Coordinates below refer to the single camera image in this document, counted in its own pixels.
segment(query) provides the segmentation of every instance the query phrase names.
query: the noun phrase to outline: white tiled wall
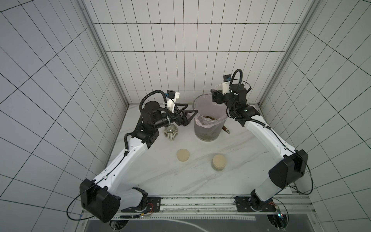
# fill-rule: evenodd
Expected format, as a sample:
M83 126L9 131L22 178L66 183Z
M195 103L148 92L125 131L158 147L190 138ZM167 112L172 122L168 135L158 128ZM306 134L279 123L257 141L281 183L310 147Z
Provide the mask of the white tiled wall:
M326 232L371 227L370 5L324 0L262 104L277 133L308 153ZM310 189L309 175L296 184Z
M75 231L126 107L75 0L25 2L0 1L1 231Z
M311 0L84 2L131 103L157 89L192 103L237 68L258 102Z

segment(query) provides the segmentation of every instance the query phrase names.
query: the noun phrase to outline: plastic lid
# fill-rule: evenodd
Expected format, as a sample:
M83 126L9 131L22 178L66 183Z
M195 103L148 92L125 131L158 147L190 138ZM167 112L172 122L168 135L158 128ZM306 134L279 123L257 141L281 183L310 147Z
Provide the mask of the plastic lid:
M187 149L180 149L177 153L178 160L185 162L189 158L189 151Z
M226 165L226 158L223 155L217 154L213 158L213 165L217 169L222 169Z

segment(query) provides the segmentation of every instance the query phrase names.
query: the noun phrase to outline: trash can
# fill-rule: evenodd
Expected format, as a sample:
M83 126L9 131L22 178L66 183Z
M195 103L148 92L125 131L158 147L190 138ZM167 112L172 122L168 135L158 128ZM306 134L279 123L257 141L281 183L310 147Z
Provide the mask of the trash can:
M193 109L198 110L194 117L194 133L203 141L215 140L227 120L225 104L216 104L212 94L202 94L193 102Z

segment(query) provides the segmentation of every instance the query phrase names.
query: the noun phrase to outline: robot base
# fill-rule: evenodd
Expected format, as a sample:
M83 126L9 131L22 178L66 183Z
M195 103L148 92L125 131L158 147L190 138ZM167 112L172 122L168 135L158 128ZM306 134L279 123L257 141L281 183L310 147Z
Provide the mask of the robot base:
M248 196L244 197L236 196L234 198L234 202L236 203L237 206L237 212L249 212L249 213L256 212L251 208L250 197ZM263 207L260 212L275 212L275 211L276 208L273 205L266 204L265 207Z
M152 206L149 205L149 203L153 204L154 213L160 212L161 197L147 197L147 206L143 210L141 210L139 207L130 207L130 208L122 209L121 212L122 213L148 213L152 210Z

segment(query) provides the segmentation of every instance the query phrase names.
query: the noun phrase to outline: white marble tabletop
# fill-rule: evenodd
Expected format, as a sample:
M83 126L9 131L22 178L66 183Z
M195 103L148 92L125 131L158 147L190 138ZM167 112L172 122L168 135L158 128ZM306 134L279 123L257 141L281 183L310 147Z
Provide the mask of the white marble tabletop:
M125 148L124 135L134 130L140 116L138 105L129 106L114 146L110 162ZM122 179L120 189L138 186L149 195L248 195L267 177L275 165L264 145L247 129L228 118L225 126L230 134L221 131L212 142L204 142L194 134L194 120L170 141L163 128L155 143L131 166ZM186 162L177 159L177 151L190 152ZM222 171L211 166L213 156L222 154L227 164ZM281 194L291 194L286 188Z

